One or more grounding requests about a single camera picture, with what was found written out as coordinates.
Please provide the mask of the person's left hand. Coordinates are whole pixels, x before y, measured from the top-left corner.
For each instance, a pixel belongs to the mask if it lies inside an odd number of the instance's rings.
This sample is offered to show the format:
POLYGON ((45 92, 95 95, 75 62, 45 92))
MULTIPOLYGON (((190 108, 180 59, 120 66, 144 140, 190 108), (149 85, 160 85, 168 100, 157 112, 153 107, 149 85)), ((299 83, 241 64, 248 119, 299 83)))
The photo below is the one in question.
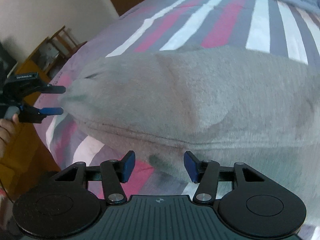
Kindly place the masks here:
POLYGON ((13 139, 16 137, 20 125, 18 114, 14 114, 11 120, 1 119, 0 123, 0 158, 3 158, 13 139))

